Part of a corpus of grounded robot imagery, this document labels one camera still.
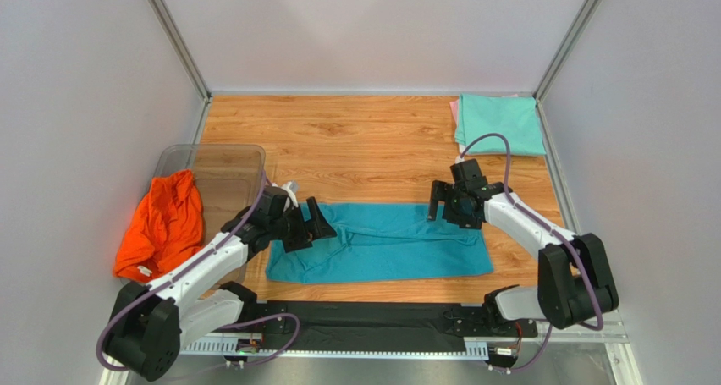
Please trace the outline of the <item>teal blue t-shirt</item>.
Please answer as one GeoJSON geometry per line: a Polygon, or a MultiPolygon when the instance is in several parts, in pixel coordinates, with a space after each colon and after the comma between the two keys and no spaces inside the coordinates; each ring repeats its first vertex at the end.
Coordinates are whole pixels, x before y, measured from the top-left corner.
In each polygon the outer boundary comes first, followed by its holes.
{"type": "Polygon", "coordinates": [[[320,204],[336,231],[308,249],[288,252],[272,244],[270,281],[301,284],[364,283],[479,276],[494,267],[482,231],[441,218],[413,203],[320,204]]]}

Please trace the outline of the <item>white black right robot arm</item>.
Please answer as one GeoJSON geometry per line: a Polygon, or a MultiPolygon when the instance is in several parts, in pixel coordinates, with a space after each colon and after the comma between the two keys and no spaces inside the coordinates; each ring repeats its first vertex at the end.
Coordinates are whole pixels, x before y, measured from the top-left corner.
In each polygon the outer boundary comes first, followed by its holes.
{"type": "Polygon", "coordinates": [[[435,180],[427,220],[441,217],[460,228],[489,224],[505,232],[537,261],[533,287],[511,286],[485,301],[504,321],[537,320],[557,329],[601,330],[603,316],[619,306],[604,243],[578,234],[532,210],[506,183],[489,183],[475,159],[450,168],[452,181],[435,180]]]}

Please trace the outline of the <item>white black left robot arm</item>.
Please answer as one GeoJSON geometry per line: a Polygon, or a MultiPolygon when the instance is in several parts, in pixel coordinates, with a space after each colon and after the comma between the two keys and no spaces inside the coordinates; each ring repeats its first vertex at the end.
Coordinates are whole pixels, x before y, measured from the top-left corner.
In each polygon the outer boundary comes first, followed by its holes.
{"type": "Polygon", "coordinates": [[[299,335],[295,314],[255,316],[256,295],[239,283],[205,293],[273,241],[292,252],[336,235],[315,198],[300,206],[293,184],[260,188],[252,204],[228,220],[199,253],[160,278],[120,289],[96,343],[98,361],[109,371],[132,371],[153,382],[169,371],[182,349],[217,330],[290,319],[293,335],[299,335]]]}

